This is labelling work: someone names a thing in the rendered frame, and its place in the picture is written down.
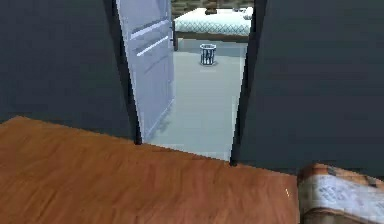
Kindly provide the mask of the brown object on bed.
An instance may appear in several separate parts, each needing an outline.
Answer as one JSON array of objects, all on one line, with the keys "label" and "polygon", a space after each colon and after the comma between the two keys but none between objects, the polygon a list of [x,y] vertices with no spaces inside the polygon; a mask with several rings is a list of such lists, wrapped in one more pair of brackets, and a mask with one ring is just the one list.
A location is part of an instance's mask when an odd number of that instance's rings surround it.
[{"label": "brown object on bed", "polygon": [[211,15],[217,13],[217,0],[206,0],[205,1],[205,14]]}]

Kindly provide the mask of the bed with pale quilt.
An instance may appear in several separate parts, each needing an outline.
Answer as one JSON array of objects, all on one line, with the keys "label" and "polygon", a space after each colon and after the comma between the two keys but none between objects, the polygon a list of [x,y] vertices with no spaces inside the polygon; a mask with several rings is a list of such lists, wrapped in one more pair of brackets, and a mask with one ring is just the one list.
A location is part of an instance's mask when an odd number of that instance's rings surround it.
[{"label": "bed with pale quilt", "polygon": [[247,42],[251,30],[253,8],[219,8],[215,14],[207,14],[205,8],[197,8],[174,20],[178,38]]}]

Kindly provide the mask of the brown box with white label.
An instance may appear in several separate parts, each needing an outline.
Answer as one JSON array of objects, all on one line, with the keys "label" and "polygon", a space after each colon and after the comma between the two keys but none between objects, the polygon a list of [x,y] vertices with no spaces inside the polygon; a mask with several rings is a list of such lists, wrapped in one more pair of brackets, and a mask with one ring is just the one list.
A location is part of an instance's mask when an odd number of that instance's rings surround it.
[{"label": "brown box with white label", "polygon": [[300,224],[384,224],[384,182],[313,164],[297,176]]}]

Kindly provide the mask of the pale blue room door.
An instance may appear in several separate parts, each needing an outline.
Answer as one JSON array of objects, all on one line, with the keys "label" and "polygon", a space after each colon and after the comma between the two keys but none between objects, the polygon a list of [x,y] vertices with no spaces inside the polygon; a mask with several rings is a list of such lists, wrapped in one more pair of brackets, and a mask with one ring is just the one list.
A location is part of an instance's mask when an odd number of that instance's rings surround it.
[{"label": "pale blue room door", "polygon": [[150,141],[174,100],[170,0],[117,0],[142,140]]}]

